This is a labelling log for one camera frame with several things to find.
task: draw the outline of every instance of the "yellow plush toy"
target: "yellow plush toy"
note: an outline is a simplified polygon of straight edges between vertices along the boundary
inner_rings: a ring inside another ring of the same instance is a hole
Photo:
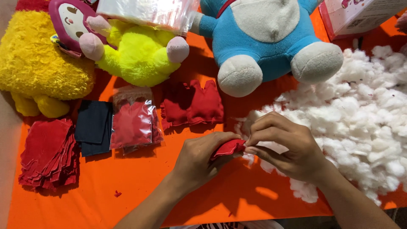
[[[50,42],[55,33],[47,12],[22,8],[1,39],[0,90],[11,92],[24,116],[65,115],[69,105],[61,100],[82,98],[93,88],[93,61],[61,52]]]
[[[167,31],[119,20],[108,22],[101,16],[88,17],[87,23],[117,50],[103,45],[93,33],[86,33],[79,38],[85,56],[136,86],[152,87],[168,79],[189,54],[186,41]]]

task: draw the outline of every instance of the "blue plush toy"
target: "blue plush toy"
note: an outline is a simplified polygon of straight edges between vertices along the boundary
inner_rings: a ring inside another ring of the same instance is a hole
[[[234,97],[292,71],[318,83],[342,66],[341,49],[315,36],[309,15],[322,0],[201,0],[191,31],[213,39],[219,87]]]

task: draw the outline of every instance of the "orange tablecloth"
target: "orange tablecloth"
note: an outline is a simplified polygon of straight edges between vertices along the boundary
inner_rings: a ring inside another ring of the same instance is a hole
[[[317,36],[328,41],[319,12],[312,15]],[[391,45],[394,50],[407,42],[407,37],[398,33],[396,19],[391,18],[380,28],[364,37],[362,49],[370,50],[375,45]],[[201,83],[214,79],[218,68],[212,52],[203,37],[188,34],[191,46],[189,57],[181,68],[171,75],[173,81],[188,82],[199,79]],[[341,48],[352,47],[352,39],[334,42]],[[120,78],[97,70],[94,90],[86,99],[111,101],[113,88],[127,85]],[[80,159],[79,185],[61,189],[56,194],[34,193],[18,184],[21,165],[18,157],[12,202],[9,213],[9,229],[104,229],[112,228],[123,216],[143,201],[171,171],[175,160],[187,138],[195,138],[211,131],[230,131],[236,123],[234,117],[245,117],[250,110],[270,104],[282,92],[295,89],[296,81],[284,76],[263,83],[255,92],[244,98],[233,98],[221,94],[225,107],[226,123],[205,130],[205,125],[177,129],[165,136],[165,146],[145,148],[124,158],[120,153],[96,155]],[[162,86],[153,88],[155,100],[161,101]],[[72,117],[80,101],[72,101]],[[24,141],[31,119],[25,119],[19,153],[24,150]],[[271,218],[292,218],[331,215],[332,211],[322,194],[314,204],[294,198],[289,179],[275,172],[264,172],[259,163],[248,168],[243,159],[226,165],[220,174],[208,184],[189,194],[170,213],[163,226],[191,225],[209,222],[230,222]],[[122,192],[118,198],[115,191]],[[383,208],[407,206],[407,194],[401,188],[381,197]]]

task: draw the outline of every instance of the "white plush belly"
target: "white plush belly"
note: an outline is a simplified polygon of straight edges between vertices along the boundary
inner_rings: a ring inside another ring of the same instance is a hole
[[[237,0],[230,7],[239,28],[261,42],[281,41],[300,20],[297,0]]]

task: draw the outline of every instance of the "clear plastic bag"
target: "clear plastic bag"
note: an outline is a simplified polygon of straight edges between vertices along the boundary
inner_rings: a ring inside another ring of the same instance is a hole
[[[133,85],[114,90],[110,149],[150,145],[162,141],[150,88]]]
[[[96,13],[186,36],[200,0],[99,0]]]

